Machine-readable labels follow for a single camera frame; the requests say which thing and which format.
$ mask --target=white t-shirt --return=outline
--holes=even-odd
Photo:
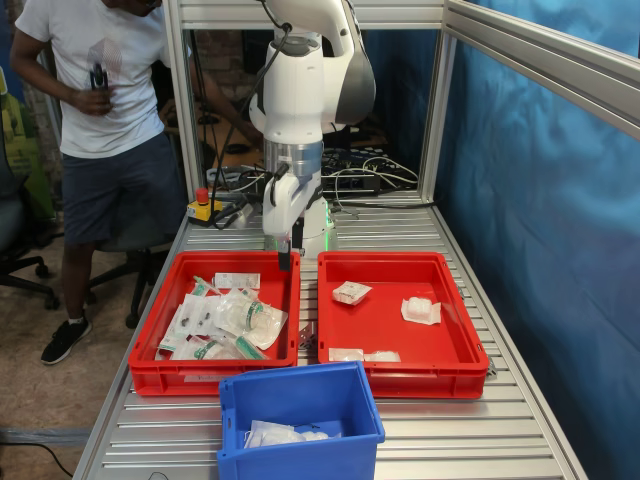
[[[162,8],[136,17],[101,0],[27,0],[16,27],[52,41],[58,79],[65,85],[90,90],[89,72],[99,63],[114,88],[113,110],[103,117],[61,102],[62,153],[111,157],[163,131],[151,83],[151,64],[170,64]]]

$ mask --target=blue plastic bin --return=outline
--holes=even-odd
[[[371,480],[384,428],[362,363],[250,372],[220,383],[221,480]],[[244,448],[252,420],[331,438]]]

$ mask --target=red button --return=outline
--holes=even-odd
[[[206,205],[209,203],[209,189],[208,188],[199,188],[196,190],[196,201],[200,205]]]

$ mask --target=floor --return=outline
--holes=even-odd
[[[62,249],[63,239],[58,238],[28,255],[41,255],[51,278],[38,279],[35,267],[16,275],[51,286],[64,305],[60,285]],[[96,252],[93,275],[119,265],[124,258],[124,254]],[[87,435],[131,340],[133,332],[126,328],[124,319],[134,286],[135,275],[129,275],[97,288],[98,302],[86,310],[93,331],[67,359],[53,367],[40,363],[40,355],[51,334],[66,319],[64,308],[48,311],[43,295],[0,287],[0,434],[5,429],[22,433],[52,429],[47,433],[54,436],[70,431],[82,432],[80,437]],[[73,446],[51,445],[63,466],[72,472],[82,454],[81,441],[73,442]],[[0,447],[0,468],[3,480],[68,478],[40,448]]]

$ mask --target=white label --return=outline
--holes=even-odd
[[[259,273],[216,273],[216,288],[260,288]]]
[[[221,382],[228,375],[187,375],[184,377],[185,383],[209,383],[209,382]]]

